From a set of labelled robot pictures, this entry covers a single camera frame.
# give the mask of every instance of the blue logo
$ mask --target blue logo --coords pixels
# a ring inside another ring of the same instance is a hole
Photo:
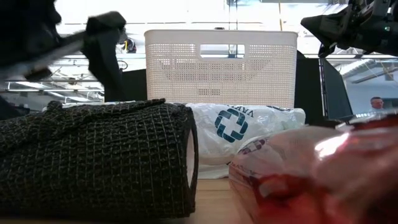
[[[226,126],[221,124],[221,121],[223,120],[223,118],[230,119],[232,115],[238,117],[236,124],[239,125],[241,129],[239,131],[232,131],[231,134],[225,134],[224,130]],[[220,111],[220,113],[218,113],[216,122],[214,123],[217,129],[217,135],[227,140],[230,143],[235,142],[235,140],[242,140],[244,133],[246,132],[249,126],[248,123],[245,122],[245,119],[246,117],[243,113],[240,113],[239,111],[234,110],[232,108],[226,111],[224,110]]]

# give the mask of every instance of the rolled mesh mat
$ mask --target rolled mesh mat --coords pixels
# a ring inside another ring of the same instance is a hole
[[[195,211],[198,141],[184,105],[150,100],[0,122],[0,213],[131,222]]]

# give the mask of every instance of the wooden table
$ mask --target wooden table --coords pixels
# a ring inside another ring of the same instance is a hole
[[[240,217],[235,207],[228,179],[199,180],[197,210],[189,218],[169,220],[164,224],[250,224],[247,217]],[[77,222],[40,220],[0,220],[1,224],[87,224]]]

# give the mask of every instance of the white plastic basket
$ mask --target white plastic basket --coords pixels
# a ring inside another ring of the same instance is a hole
[[[149,99],[294,107],[295,32],[149,30],[145,38]],[[205,58],[208,44],[243,45],[244,56]]]

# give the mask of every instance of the person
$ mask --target person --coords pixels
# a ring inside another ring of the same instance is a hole
[[[372,108],[370,109],[370,111],[379,111],[379,110],[383,110],[383,99],[375,96],[371,98],[371,106]]]

